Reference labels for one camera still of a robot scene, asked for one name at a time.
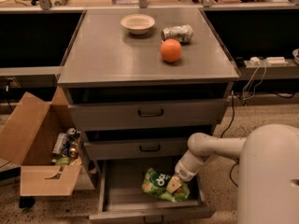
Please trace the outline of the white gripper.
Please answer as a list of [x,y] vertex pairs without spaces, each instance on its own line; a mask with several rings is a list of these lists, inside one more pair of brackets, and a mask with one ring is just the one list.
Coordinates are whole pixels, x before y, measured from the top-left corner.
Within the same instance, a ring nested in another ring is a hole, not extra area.
[[169,193],[175,192],[181,187],[182,181],[189,182],[196,176],[196,174],[196,170],[187,168],[182,161],[179,161],[175,167],[175,175],[171,177],[166,190]]

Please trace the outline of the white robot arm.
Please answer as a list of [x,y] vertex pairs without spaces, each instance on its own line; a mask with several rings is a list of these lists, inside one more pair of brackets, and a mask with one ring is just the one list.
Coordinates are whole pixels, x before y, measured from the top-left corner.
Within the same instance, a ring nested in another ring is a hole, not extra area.
[[262,126],[246,138],[192,134],[167,185],[172,193],[214,156],[239,160],[237,224],[299,224],[299,129]]

